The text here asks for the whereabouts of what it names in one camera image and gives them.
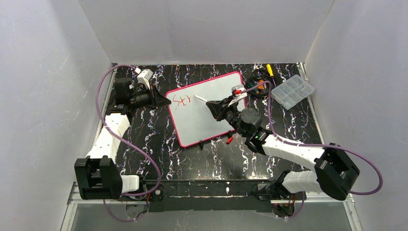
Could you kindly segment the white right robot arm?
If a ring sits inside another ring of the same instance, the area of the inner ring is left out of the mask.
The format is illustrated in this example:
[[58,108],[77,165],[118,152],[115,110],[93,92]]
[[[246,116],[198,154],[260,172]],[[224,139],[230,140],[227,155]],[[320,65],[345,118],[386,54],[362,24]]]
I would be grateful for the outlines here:
[[275,136],[262,127],[262,118],[252,108],[237,108],[232,97],[207,101],[205,105],[216,121],[226,120],[245,138],[244,144],[254,153],[275,156],[297,163],[306,171],[286,170],[272,184],[259,184],[253,194],[259,200],[286,199],[301,192],[325,193],[343,201],[355,184],[360,170],[336,144],[331,148],[306,147],[298,142]]

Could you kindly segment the pink framed whiteboard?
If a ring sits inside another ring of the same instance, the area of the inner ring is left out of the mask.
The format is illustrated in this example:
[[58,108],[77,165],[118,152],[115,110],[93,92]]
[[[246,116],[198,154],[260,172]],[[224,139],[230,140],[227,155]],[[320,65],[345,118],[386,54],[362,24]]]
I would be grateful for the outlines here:
[[233,131],[227,121],[217,122],[200,96],[217,101],[231,95],[231,89],[243,83],[241,73],[235,71],[218,77],[174,89],[166,94],[178,142],[189,147]]

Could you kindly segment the red marker cap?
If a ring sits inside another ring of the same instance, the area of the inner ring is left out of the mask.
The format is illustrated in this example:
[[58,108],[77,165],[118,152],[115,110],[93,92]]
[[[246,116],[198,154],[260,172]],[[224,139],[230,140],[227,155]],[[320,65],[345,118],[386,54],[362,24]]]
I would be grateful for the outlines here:
[[232,136],[230,136],[230,137],[228,138],[228,140],[227,140],[226,144],[230,144],[230,143],[232,142],[232,140],[233,140],[233,137],[232,137]]

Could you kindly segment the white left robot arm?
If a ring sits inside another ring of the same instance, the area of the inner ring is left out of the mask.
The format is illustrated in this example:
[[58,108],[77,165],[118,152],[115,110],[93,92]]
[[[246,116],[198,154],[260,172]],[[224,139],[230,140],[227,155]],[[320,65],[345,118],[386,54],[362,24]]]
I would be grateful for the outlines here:
[[74,164],[79,193],[84,200],[118,199],[122,195],[139,196],[140,176],[121,175],[115,165],[121,138],[139,108],[159,109],[171,102],[151,84],[149,77],[119,78],[114,83],[114,97],[106,110],[104,126],[86,157]]

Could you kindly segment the red white marker pen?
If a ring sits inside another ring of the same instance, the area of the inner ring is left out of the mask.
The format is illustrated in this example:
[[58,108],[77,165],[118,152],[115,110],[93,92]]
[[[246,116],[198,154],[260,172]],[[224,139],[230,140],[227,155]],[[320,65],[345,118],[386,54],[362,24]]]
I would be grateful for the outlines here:
[[198,95],[194,95],[194,97],[195,98],[197,98],[197,99],[199,99],[200,101],[203,101],[203,102],[208,102],[208,100],[207,99],[205,99],[205,98],[203,98],[203,97],[201,97],[201,96],[198,96]]

